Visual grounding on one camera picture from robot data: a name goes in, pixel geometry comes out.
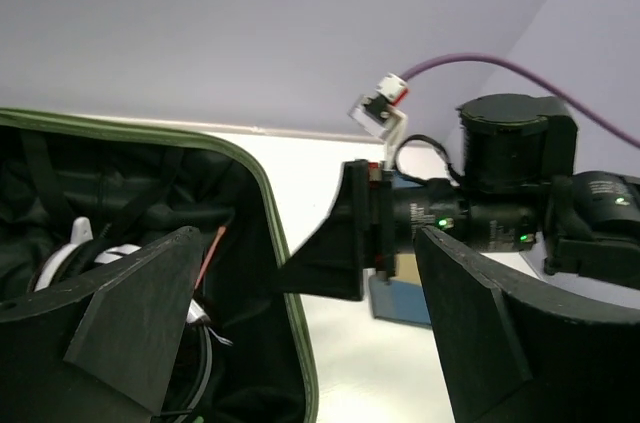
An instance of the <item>headphones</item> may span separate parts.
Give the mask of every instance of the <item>headphones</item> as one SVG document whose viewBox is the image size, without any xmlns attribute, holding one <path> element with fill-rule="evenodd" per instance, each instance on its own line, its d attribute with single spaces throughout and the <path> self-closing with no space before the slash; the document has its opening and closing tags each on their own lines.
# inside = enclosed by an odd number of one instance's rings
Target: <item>headphones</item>
<svg viewBox="0 0 640 423">
<path fill-rule="evenodd" d="M 79 276 L 97 265 L 113 263 L 139 249 L 139 246 L 131 244 L 114 247 L 113 242 L 107 238 L 94 238 L 91 221 L 81 216 L 73 222 L 69 243 L 63 245 L 45 261 L 40 271 L 34 275 L 29 290 L 32 292 L 44 290 L 56 283 Z M 192 299 L 187 313 L 187 324 L 192 325 L 198 322 L 209 323 L 210 321 L 204 309 Z"/>
</svg>

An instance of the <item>bag strap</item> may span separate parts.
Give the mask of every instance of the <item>bag strap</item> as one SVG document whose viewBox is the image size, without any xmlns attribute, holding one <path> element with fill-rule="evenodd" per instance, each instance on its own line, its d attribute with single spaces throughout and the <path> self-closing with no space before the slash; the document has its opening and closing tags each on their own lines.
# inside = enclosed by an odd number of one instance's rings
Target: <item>bag strap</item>
<svg viewBox="0 0 640 423">
<path fill-rule="evenodd" d="M 120 210 L 117 218 L 105 226 L 100 236 L 109 239 L 122 238 L 151 205 L 166 197 L 178 177 L 183 157 L 184 149 L 174 146 L 167 147 L 162 159 L 162 170 L 158 185 L 129 201 Z"/>
<path fill-rule="evenodd" d="M 65 232 L 73 226 L 77 218 L 58 181 L 53 165 L 47 140 L 40 133 L 21 130 L 20 138 L 24 149 L 27 168 L 40 203 L 49 214 L 52 222 L 60 225 Z"/>
</svg>

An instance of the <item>white tabletop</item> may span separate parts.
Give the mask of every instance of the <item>white tabletop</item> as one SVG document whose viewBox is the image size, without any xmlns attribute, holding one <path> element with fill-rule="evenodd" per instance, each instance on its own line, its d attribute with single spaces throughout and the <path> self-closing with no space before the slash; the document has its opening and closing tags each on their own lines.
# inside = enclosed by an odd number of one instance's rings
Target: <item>white tabletop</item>
<svg viewBox="0 0 640 423">
<path fill-rule="evenodd" d="M 533 275 L 513 254 L 493 257 Z M 452 423 L 433 332 L 375 320 L 368 301 L 303 297 L 318 368 L 318 423 Z"/>
</svg>

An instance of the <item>gray wall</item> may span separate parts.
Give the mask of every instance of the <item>gray wall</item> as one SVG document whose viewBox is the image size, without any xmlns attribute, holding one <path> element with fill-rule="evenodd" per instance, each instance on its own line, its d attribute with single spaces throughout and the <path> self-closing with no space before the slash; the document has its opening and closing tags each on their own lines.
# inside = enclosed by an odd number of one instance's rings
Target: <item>gray wall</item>
<svg viewBox="0 0 640 423">
<path fill-rule="evenodd" d="M 544 0 L 0 0 L 0 104 L 364 136 L 346 113 L 389 71 L 505 55 Z M 491 68 L 434 71 L 406 100 L 444 139 Z"/>
<path fill-rule="evenodd" d="M 640 0 L 547 0 L 509 58 L 536 70 L 596 109 L 616 125 L 640 135 Z M 480 94 L 544 94 L 520 77 L 498 70 Z M 576 170 L 603 169 L 640 175 L 640 152 L 620 142 L 581 115 Z M 447 146 L 459 154 L 460 132 Z M 527 259 L 540 269 L 538 247 Z M 640 306 L 640 293 L 556 276 L 555 284 L 578 293 Z"/>
</svg>

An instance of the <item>white headphones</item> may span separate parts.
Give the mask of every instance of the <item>white headphones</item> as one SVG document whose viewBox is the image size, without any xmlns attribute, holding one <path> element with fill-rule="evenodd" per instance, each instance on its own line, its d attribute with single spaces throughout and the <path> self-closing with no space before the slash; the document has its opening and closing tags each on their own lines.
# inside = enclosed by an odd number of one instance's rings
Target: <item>white headphones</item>
<svg viewBox="0 0 640 423">
<path fill-rule="evenodd" d="M 62 264 L 69 258 L 69 255 L 73 253 L 80 245 L 87 241 L 93 240 L 93 231 L 91 230 L 91 221 L 89 218 L 81 216 L 76 218 L 71 227 L 71 238 L 69 243 L 64 245 L 58 251 L 53 253 L 42 267 L 40 274 L 34 285 L 33 291 L 44 290 L 51 286 L 54 276 L 60 270 Z M 125 244 L 122 246 L 116 246 L 109 248 L 106 251 L 100 253 L 95 263 L 107 265 L 119 260 L 123 256 L 131 255 L 140 249 L 139 246 Z M 210 323 L 209 317 L 205 313 L 204 309 L 195 301 L 191 300 L 189 304 L 189 312 L 187 313 L 187 324 L 194 324 L 197 322 Z"/>
</svg>

